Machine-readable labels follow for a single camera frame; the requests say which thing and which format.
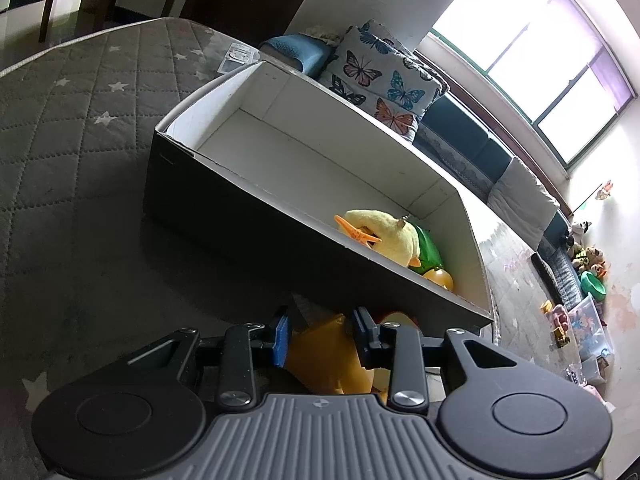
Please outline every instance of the quilted mattress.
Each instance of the quilted mattress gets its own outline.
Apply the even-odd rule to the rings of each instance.
[[[288,301],[142,217],[154,126],[231,41],[163,18],[0,73],[0,478],[44,473],[30,423],[48,391],[181,326],[221,335]]]

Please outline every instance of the green plastic object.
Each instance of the green plastic object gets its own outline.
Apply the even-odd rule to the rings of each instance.
[[[580,277],[580,288],[587,294],[591,293],[593,299],[596,301],[604,301],[607,295],[607,289],[604,288],[602,282],[590,270],[585,270],[582,273]]]
[[[435,267],[444,269],[444,264],[442,263],[442,258],[440,257],[438,248],[436,247],[436,244],[433,243],[433,240],[431,240],[429,232],[423,231],[422,228],[416,224],[412,224],[412,226],[414,226],[415,230],[418,232],[418,241],[420,242],[420,262],[422,265],[420,267],[409,266],[409,268],[420,275],[423,275],[427,270],[434,269]]]

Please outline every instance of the orange duck beak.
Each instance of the orange duck beak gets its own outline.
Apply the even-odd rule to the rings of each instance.
[[[351,238],[356,240],[358,243],[363,244],[365,247],[370,248],[369,242],[376,244],[382,241],[380,238],[363,233],[360,229],[355,228],[339,215],[335,215],[334,220],[338,222],[338,225],[342,227]]]

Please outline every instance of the plush duck toy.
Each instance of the plush duck toy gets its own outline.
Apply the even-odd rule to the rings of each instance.
[[[341,232],[395,263],[420,266],[418,233],[405,219],[367,209],[347,211],[344,218],[336,215],[334,219]]]

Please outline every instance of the orange ball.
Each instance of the orange ball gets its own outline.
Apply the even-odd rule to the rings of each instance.
[[[435,269],[427,270],[423,276],[427,278],[427,280],[453,292],[453,278],[446,270],[435,267]]]

